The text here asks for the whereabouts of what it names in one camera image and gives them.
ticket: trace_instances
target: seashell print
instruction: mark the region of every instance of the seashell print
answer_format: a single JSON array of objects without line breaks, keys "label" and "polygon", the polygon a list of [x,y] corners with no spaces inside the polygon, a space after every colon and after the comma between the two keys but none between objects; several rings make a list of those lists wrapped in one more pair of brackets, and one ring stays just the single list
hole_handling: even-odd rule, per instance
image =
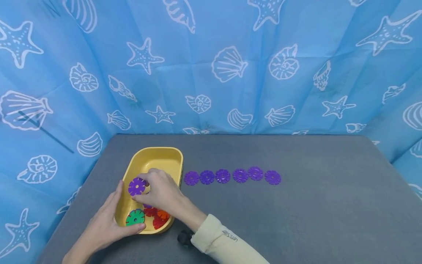
[{"label": "seashell print", "polygon": [[403,112],[403,121],[413,129],[422,130],[422,102],[406,108]]},{"label": "seashell print", "polygon": [[268,122],[272,127],[276,127],[289,122],[295,112],[296,109],[292,105],[285,106],[278,110],[271,108],[269,113],[265,115],[265,118],[268,119]]},{"label": "seashell print", "polygon": [[110,89],[112,89],[114,92],[119,93],[121,96],[124,96],[130,100],[134,100],[135,102],[138,101],[135,96],[131,93],[131,91],[126,88],[124,83],[122,83],[111,75],[108,76],[108,85],[110,86]]},{"label": "seashell print", "polygon": [[205,95],[198,95],[197,97],[185,96],[187,104],[193,111],[202,114],[211,108],[211,99]]},{"label": "seashell print", "polygon": [[314,75],[314,85],[324,91],[328,84],[328,75],[331,72],[331,61],[327,61]]},{"label": "seashell print", "polygon": [[422,139],[410,148],[410,153],[417,158],[422,158]]},{"label": "seashell print", "polygon": [[229,122],[230,126],[240,130],[249,125],[253,118],[254,116],[252,114],[242,114],[237,109],[233,109],[227,115],[227,121]]},{"label": "seashell print", "polygon": [[188,0],[162,0],[162,2],[173,21],[185,25],[192,34],[195,34],[195,19]]},{"label": "seashell print", "polygon": [[99,86],[97,78],[88,73],[80,63],[70,69],[69,81],[80,92],[92,92]]},{"label": "seashell print", "polygon": [[47,114],[52,113],[47,98],[36,99],[14,91],[8,91],[0,97],[2,121],[11,128],[23,131],[39,130]]},{"label": "seashell print", "polygon": [[186,132],[186,134],[189,135],[199,135],[199,134],[209,134],[210,131],[204,129],[204,130],[200,130],[198,128],[183,128],[183,131]]},{"label": "seashell print", "polygon": [[405,88],[406,88],[406,84],[402,84],[401,86],[388,87],[387,91],[382,96],[382,104],[385,104],[385,101],[387,101],[391,97],[395,97],[399,95]]},{"label": "seashell print", "polygon": [[103,148],[103,140],[98,132],[95,132],[87,139],[81,139],[76,144],[76,148],[84,157],[94,157],[101,152]]},{"label": "seashell print", "polygon": [[49,155],[39,155],[28,161],[27,169],[19,173],[18,180],[29,184],[47,182],[57,173],[57,161]]},{"label": "seashell print", "polygon": [[94,31],[97,26],[97,11],[92,0],[63,0],[62,4],[85,33]]},{"label": "seashell print", "polygon": [[299,61],[293,59],[298,52],[298,45],[286,47],[277,53],[270,61],[268,69],[277,80],[292,78],[299,69]]},{"label": "seashell print", "polygon": [[347,133],[358,133],[362,131],[365,127],[366,127],[366,124],[359,124],[359,123],[346,124]]},{"label": "seashell print", "polygon": [[219,51],[211,63],[212,72],[220,82],[227,82],[236,76],[242,78],[247,66],[248,63],[242,60],[235,46]]},{"label": "seashell print", "polygon": [[131,123],[130,120],[125,117],[122,112],[120,112],[119,110],[114,111],[111,114],[107,114],[108,117],[108,124],[115,124],[118,128],[122,129],[122,130],[128,130],[131,127]]},{"label": "seashell print", "polygon": [[76,192],[74,192],[74,193],[72,194],[72,196],[68,199],[68,201],[67,201],[67,203],[66,203],[65,205],[63,205],[62,207],[60,207],[60,208],[57,210],[57,212],[56,212],[56,214],[57,214],[57,215],[59,215],[59,214],[61,214],[61,213],[63,213],[63,212],[66,212],[66,211],[69,209],[70,205],[73,203],[73,201],[75,200],[76,196],[78,195],[79,190],[81,189],[81,187],[79,187],[79,188],[76,190]]}]

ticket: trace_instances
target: blue curtain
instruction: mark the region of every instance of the blue curtain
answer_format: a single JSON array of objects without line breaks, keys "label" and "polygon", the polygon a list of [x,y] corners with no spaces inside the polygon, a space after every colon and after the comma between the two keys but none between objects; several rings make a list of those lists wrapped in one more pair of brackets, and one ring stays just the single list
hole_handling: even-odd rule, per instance
[{"label": "blue curtain", "polygon": [[3,1],[0,263],[35,261],[116,133],[361,134],[422,199],[421,14],[417,0]]}]

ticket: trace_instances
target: starfish print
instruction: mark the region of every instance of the starfish print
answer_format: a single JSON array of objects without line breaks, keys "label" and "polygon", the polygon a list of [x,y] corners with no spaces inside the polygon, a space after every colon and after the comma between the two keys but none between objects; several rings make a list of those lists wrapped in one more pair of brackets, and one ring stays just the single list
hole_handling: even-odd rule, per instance
[{"label": "starfish print", "polygon": [[260,10],[258,19],[254,25],[254,31],[257,31],[265,21],[270,20],[274,24],[280,22],[280,9],[285,0],[248,0],[248,5],[254,6]]},{"label": "starfish print", "polygon": [[176,113],[173,113],[173,112],[163,112],[163,110],[161,109],[161,106],[157,106],[157,109],[155,110],[155,112],[148,111],[148,110],[145,112],[155,117],[156,124],[160,123],[161,121],[166,121],[173,124],[173,121],[171,121],[170,116],[176,115]]},{"label": "starfish print", "polygon": [[388,16],[384,16],[377,31],[356,44],[356,47],[373,44],[373,56],[378,55],[388,43],[407,44],[413,37],[405,35],[404,30],[422,14],[422,10],[416,11],[410,16],[391,22]]},{"label": "starfish print", "polygon": [[0,49],[5,49],[12,54],[17,68],[22,69],[25,65],[25,57],[31,52],[43,54],[44,51],[38,48],[31,40],[32,21],[24,21],[18,28],[11,28],[0,20]]},{"label": "starfish print", "polygon": [[338,119],[341,119],[343,117],[344,109],[356,107],[356,104],[354,104],[354,103],[346,104],[346,100],[347,100],[347,96],[345,95],[335,103],[332,103],[332,102],[329,102],[329,101],[322,102],[322,104],[325,106],[325,108],[327,108],[327,111],[322,116],[326,117],[330,114],[333,114]]},{"label": "starfish print", "polygon": [[132,51],[132,57],[126,63],[128,66],[135,66],[137,64],[141,65],[146,73],[151,75],[151,63],[162,63],[164,62],[163,57],[153,56],[151,54],[151,39],[146,38],[142,47],[137,47],[131,42],[126,42],[129,48]]},{"label": "starfish print", "polygon": [[28,208],[25,208],[21,213],[21,218],[19,220],[19,225],[5,224],[6,230],[12,235],[12,240],[10,243],[0,251],[0,259],[9,253],[11,253],[15,248],[22,247],[25,252],[28,252],[31,248],[30,235],[39,225],[40,222],[35,222],[29,224],[27,222],[28,217]]}]

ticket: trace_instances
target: black object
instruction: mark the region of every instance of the black object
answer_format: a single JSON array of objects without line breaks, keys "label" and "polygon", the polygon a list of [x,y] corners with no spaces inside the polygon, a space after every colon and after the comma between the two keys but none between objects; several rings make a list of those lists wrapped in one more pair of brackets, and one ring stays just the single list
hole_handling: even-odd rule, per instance
[{"label": "black object", "polygon": [[192,236],[193,236],[192,231],[183,230],[177,236],[177,241],[179,241],[179,243],[185,248],[191,249],[193,247],[192,243],[190,242],[190,240],[192,239]]}]

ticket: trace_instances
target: left hand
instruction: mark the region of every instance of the left hand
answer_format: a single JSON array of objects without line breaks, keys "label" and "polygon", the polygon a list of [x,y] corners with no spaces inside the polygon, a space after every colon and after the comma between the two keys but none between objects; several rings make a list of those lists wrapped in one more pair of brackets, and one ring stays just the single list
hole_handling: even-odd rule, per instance
[{"label": "left hand", "polygon": [[117,225],[114,213],[122,194],[122,187],[123,182],[120,181],[116,190],[108,196],[98,212],[89,221],[78,241],[66,254],[63,264],[85,263],[98,250],[108,247],[123,237],[135,235],[145,229],[144,223],[126,227]]}]

